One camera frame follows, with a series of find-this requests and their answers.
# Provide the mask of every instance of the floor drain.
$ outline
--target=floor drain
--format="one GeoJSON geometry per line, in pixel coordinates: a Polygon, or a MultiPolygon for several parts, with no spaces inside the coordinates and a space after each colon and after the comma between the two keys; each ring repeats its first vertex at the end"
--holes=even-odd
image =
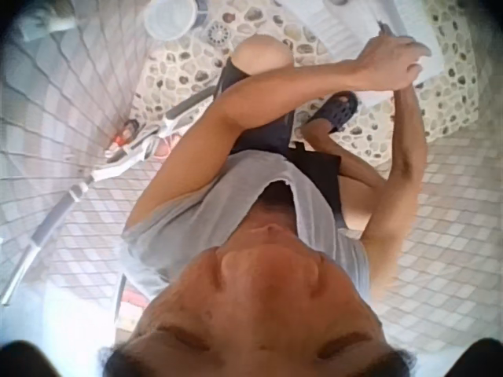
{"type": "Polygon", "coordinates": [[[215,47],[222,47],[230,37],[230,30],[226,25],[213,23],[207,30],[208,41],[215,47]]]}

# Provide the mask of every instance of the black sandal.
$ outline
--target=black sandal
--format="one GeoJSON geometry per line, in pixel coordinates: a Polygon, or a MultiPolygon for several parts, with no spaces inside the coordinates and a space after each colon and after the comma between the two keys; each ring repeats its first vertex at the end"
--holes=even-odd
{"type": "Polygon", "coordinates": [[[307,120],[327,119],[332,124],[329,134],[340,131],[358,110],[358,98],[353,92],[339,92],[331,96],[314,114],[307,120]]]}

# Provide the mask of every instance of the mosaic tile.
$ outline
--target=mosaic tile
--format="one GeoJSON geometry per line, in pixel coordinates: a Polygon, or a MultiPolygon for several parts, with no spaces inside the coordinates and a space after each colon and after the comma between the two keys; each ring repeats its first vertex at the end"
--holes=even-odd
{"type": "MultiPolygon", "coordinates": [[[[424,0],[424,4],[446,62],[444,73],[417,87],[428,141],[433,141],[478,119],[478,87],[464,10],[456,2],[424,0]]],[[[167,109],[201,89],[198,79],[207,84],[218,76],[230,51],[255,33],[272,35],[289,46],[297,65],[333,61],[318,38],[275,1],[214,0],[210,18],[206,29],[166,43],[152,54],[144,67],[131,116],[143,122],[162,119],[167,109]],[[207,32],[212,27],[225,33],[209,39],[207,32]]],[[[321,103],[315,100],[301,106],[296,127],[321,103]]],[[[360,106],[358,114],[333,138],[376,166],[391,157],[394,111],[392,99],[372,108],[360,106]]],[[[292,136],[300,140],[298,133],[292,136]]]]}

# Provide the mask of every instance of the white bucket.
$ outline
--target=white bucket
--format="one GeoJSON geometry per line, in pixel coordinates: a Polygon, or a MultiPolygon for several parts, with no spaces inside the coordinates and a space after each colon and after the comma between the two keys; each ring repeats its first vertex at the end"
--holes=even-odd
{"type": "Polygon", "coordinates": [[[155,39],[172,41],[192,28],[197,12],[195,0],[152,0],[145,10],[145,28],[155,39]]]}

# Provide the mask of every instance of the nose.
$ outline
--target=nose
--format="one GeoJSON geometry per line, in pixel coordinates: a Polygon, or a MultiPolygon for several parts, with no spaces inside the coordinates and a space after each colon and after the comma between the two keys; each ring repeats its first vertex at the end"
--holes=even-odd
{"type": "Polygon", "coordinates": [[[221,282],[228,295],[248,301],[310,297],[318,289],[319,260],[276,244],[232,251],[222,257],[221,282]]]}

